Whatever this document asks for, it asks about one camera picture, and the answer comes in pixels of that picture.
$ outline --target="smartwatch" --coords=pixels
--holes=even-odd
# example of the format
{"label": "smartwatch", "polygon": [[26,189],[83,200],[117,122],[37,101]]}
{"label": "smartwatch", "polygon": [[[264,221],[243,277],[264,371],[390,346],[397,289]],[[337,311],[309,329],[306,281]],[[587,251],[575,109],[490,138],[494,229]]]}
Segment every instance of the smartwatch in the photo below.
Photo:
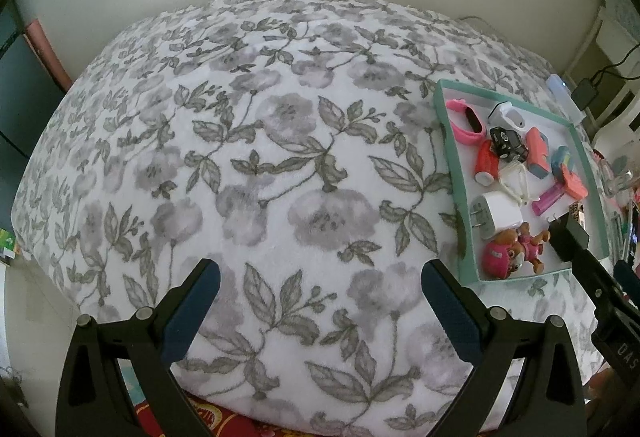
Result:
{"label": "smartwatch", "polygon": [[486,138],[486,127],[484,123],[480,120],[476,111],[466,104],[465,100],[446,100],[444,106],[454,112],[463,112],[466,120],[469,122],[469,127],[471,127],[471,130],[463,130],[454,122],[450,121],[453,137],[456,138],[456,141],[462,144],[479,144]]}

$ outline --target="pink toy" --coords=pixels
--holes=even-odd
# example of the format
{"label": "pink toy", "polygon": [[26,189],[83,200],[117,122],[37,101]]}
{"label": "pink toy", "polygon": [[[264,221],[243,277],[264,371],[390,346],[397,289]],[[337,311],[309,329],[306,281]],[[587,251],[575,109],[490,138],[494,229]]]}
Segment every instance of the pink toy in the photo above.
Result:
{"label": "pink toy", "polygon": [[533,272],[540,274],[545,265],[538,259],[542,254],[542,243],[548,242],[551,233],[548,229],[535,237],[529,231],[529,223],[523,222],[518,230],[505,229],[490,240],[482,252],[482,268],[496,278],[508,278],[519,270],[524,261],[533,265]]}
{"label": "pink toy", "polygon": [[538,217],[553,206],[564,194],[571,195],[577,201],[581,201],[589,194],[576,173],[570,172],[565,164],[560,165],[560,170],[562,171],[561,179],[540,195],[539,200],[531,203],[531,209]]}
{"label": "pink toy", "polygon": [[515,229],[505,229],[487,242],[482,252],[482,268],[496,278],[508,278],[524,262],[524,249]]}
{"label": "pink toy", "polygon": [[451,130],[453,130],[453,137],[462,144],[480,144],[482,140],[486,138],[486,127],[482,120],[476,114],[476,111],[466,104],[463,99],[459,100],[447,100],[444,102],[444,106],[454,112],[463,112],[466,116],[466,120],[469,122],[471,130],[463,130],[454,122],[451,123]]}
{"label": "pink toy", "polygon": [[527,222],[523,222],[518,228],[518,242],[524,248],[524,259],[533,264],[533,272],[536,274],[540,274],[545,270],[545,264],[538,259],[538,255],[542,255],[542,243],[548,242],[550,238],[551,233],[548,229],[533,237]]}

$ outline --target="gray flower pattern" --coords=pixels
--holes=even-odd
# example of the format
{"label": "gray flower pattern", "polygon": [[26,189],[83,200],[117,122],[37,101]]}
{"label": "gray flower pattern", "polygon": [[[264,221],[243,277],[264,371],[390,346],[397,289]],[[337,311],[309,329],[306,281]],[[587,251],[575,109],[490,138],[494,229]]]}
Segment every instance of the gray flower pattern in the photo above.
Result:
{"label": "gray flower pattern", "polygon": [[300,94],[270,96],[257,108],[255,115],[272,140],[296,141],[316,129],[314,104]]}
{"label": "gray flower pattern", "polygon": [[347,74],[353,78],[354,85],[361,89],[382,91],[404,84],[404,75],[393,65],[385,62],[357,62],[349,67]]}
{"label": "gray flower pattern", "polygon": [[226,186],[216,197],[216,210],[225,220],[222,233],[241,245],[256,245],[267,233],[266,206],[247,186]]}
{"label": "gray flower pattern", "polygon": [[372,236],[380,216],[363,194],[340,189],[303,194],[293,203],[287,218],[299,243],[332,251],[350,240]]}
{"label": "gray flower pattern", "polygon": [[358,271],[351,277],[347,296],[359,309],[356,317],[368,340],[374,338],[378,323],[387,316],[400,318],[423,298],[420,272],[396,262],[383,273],[376,269]]}
{"label": "gray flower pattern", "polygon": [[[174,367],[181,386],[299,431],[425,435],[468,372],[420,291],[421,265],[454,263],[457,248],[436,83],[555,111],[551,72],[381,0],[161,13],[110,42],[54,113],[18,188],[16,235],[100,322],[157,305],[212,258],[221,289]],[[518,284],[476,289],[514,317],[562,315],[589,377],[584,292],[558,275]]]}

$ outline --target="blue gripper pad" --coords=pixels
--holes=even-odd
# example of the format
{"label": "blue gripper pad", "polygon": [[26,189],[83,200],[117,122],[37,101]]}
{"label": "blue gripper pad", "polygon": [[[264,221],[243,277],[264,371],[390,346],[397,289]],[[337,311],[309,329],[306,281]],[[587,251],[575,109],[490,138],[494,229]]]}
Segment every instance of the blue gripper pad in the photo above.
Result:
{"label": "blue gripper pad", "polygon": [[209,260],[162,332],[160,359],[167,367],[186,356],[219,290],[220,268],[213,260]]}
{"label": "blue gripper pad", "polygon": [[420,279],[422,293],[433,308],[456,354],[463,361],[478,366],[482,360],[482,340],[476,321],[432,261],[425,263]]}

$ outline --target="white plastic container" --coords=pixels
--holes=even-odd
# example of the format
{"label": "white plastic container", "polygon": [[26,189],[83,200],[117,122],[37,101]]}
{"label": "white plastic container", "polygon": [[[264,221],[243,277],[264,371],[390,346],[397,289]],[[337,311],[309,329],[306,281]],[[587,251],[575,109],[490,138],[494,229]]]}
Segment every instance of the white plastic container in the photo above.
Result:
{"label": "white plastic container", "polygon": [[558,105],[560,105],[561,109],[569,118],[569,121],[576,126],[580,125],[582,120],[586,117],[586,114],[583,110],[580,110],[571,99],[569,88],[566,86],[566,83],[562,81],[562,78],[557,74],[552,74],[546,80],[546,86],[549,88],[556,100],[558,100]]}

